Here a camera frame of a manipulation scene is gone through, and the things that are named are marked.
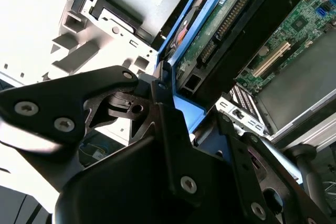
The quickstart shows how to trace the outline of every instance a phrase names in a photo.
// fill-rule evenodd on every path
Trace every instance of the pci slot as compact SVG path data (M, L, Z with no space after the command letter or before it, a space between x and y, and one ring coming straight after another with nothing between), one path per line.
M290 43L287 41L282 42L271 54L263 60L258 67L252 72L254 77L261 76L284 52L290 48Z

